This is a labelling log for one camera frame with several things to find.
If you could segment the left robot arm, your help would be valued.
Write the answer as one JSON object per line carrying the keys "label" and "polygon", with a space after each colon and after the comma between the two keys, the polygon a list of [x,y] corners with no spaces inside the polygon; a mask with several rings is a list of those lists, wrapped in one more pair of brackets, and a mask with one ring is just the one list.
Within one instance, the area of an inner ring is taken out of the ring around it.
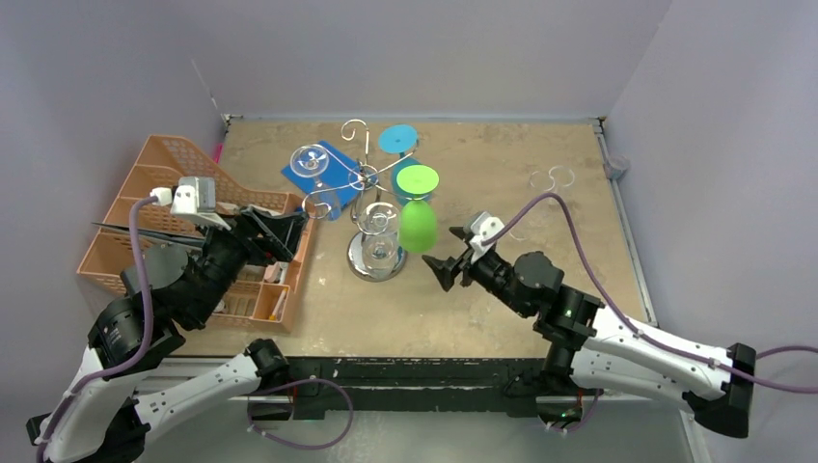
{"label": "left robot arm", "polygon": [[252,341],[220,367],[151,396],[137,385],[201,330],[240,272],[295,258],[309,218],[248,206],[225,227],[204,228],[191,253],[175,244],[136,249],[123,271],[123,296],[97,317],[82,363],[56,409],[31,418],[27,430],[40,462],[131,462],[146,444],[218,401],[289,380],[289,364],[270,339]]}

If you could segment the chrome wine glass rack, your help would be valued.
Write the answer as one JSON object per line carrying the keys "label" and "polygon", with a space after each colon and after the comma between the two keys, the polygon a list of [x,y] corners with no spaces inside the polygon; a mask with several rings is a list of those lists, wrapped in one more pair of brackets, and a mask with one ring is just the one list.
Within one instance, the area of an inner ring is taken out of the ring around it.
{"label": "chrome wine glass rack", "polygon": [[336,220],[343,206],[339,194],[352,191],[348,205],[350,220],[358,231],[347,247],[347,262],[359,278],[372,283],[396,276],[411,253],[430,250],[437,240],[437,216],[430,200],[439,185],[439,175],[415,158],[420,139],[408,124],[386,128],[377,147],[396,160],[377,168],[369,161],[370,131],[366,122],[353,119],[341,126],[341,137],[351,141],[355,126],[365,131],[364,154],[351,164],[320,143],[296,149],[289,169],[314,184],[305,194],[302,207],[311,206],[316,220]]}

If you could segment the clear wine glass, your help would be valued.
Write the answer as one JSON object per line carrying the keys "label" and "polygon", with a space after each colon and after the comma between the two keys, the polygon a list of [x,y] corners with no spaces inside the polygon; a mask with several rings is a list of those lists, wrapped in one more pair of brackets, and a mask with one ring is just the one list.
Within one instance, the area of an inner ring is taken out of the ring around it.
{"label": "clear wine glass", "polygon": [[330,150],[320,144],[302,146],[293,152],[282,173],[301,191],[301,208],[312,218],[329,222],[341,218],[345,182],[341,163]]}
{"label": "clear wine glass", "polygon": [[363,234],[361,254],[364,268],[375,281],[389,279],[398,261],[398,208],[382,201],[371,203],[359,213],[357,225]]}
{"label": "clear wine glass", "polygon": [[574,171],[566,166],[553,166],[534,171],[529,176],[529,187],[537,193],[565,193],[576,181]]}

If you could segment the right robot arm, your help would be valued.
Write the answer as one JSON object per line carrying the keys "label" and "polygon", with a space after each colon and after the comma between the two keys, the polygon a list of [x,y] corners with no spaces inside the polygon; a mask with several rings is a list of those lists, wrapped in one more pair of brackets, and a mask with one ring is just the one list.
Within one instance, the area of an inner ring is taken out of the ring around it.
{"label": "right robot arm", "polygon": [[711,346],[685,340],[629,316],[620,317],[599,298],[564,283],[564,273],[540,251],[514,262],[494,248],[477,247],[458,227],[466,250],[457,258],[423,256],[441,288],[480,285],[549,341],[541,378],[551,391],[571,386],[616,390],[664,400],[692,414],[704,428],[731,438],[750,432],[756,363],[753,348]]}

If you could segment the blue square mat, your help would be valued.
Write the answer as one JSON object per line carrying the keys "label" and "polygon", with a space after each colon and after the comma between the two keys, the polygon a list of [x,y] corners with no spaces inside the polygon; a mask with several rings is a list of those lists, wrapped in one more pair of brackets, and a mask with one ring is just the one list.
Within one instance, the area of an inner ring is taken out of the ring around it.
{"label": "blue square mat", "polygon": [[361,193],[362,164],[325,141],[296,149],[281,174],[304,199],[298,210],[309,209],[311,219],[337,221],[345,211],[353,219]]}

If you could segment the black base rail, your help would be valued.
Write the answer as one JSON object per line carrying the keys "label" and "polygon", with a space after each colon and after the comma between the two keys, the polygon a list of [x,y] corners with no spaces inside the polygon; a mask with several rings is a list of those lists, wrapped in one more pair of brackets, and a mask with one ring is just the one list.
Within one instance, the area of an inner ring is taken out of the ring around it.
{"label": "black base rail", "polygon": [[511,418],[577,422],[579,399],[592,399],[541,358],[291,357],[288,369],[262,381],[296,420],[329,411],[491,412]]}

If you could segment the blue plastic wine glass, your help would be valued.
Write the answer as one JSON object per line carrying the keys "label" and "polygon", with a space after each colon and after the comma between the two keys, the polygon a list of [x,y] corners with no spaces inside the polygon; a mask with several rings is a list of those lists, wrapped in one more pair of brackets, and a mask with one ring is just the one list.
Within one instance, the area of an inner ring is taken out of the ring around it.
{"label": "blue plastic wine glass", "polygon": [[400,206],[404,206],[410,198],[397,183],[398,174],[407,167],[420,165],[421,162],[414,157],[414,151],[418,147],[418,132],[416,128],[409,124],[396,124],[386,128],[378,139],[379,148],[388,154],[396,154],[398,160],[395,165],[388,169],[392,192],[395,200]]}

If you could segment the green plastic wine glass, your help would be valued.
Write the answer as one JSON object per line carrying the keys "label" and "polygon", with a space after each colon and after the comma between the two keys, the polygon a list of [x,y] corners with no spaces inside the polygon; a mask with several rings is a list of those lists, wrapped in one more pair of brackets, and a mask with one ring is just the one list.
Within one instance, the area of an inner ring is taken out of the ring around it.
{"label": "green plastic wine glass", "polygon": [[407,198],[401,210],[398,240],[410,253],[426,253],[435,246],[438,222],[429,200],[439,181],[438,173],[423,164],[405,167],[396,176],[397,186]]}

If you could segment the orange plastic desk organizer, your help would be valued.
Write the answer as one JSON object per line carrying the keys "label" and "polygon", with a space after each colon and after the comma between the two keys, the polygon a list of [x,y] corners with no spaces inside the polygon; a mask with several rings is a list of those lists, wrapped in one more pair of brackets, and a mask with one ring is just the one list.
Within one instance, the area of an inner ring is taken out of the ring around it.
{"label": "orange plastic desk organizer", "polygon": [[[129,211],[150,190],[177,184],[182,177],[212,177],[221,212],[231,205],[260,205],[279,213],[300,207],[301,197],[286,192],[249,189],[240,185],[190,140],[178,136],[151,135],[128,173],[126,180],[101,221],[78,275],[119,295],[125,291],[120,274],[133,263],[127,233]],[[308,221],[288,269],[273,283],[266,281],[263,269],[245,268],[226,293],[227,305],[208,321],[244,330],[289,333],[300,307],[302,277],[312,249],[311,234],[316,222]]]}

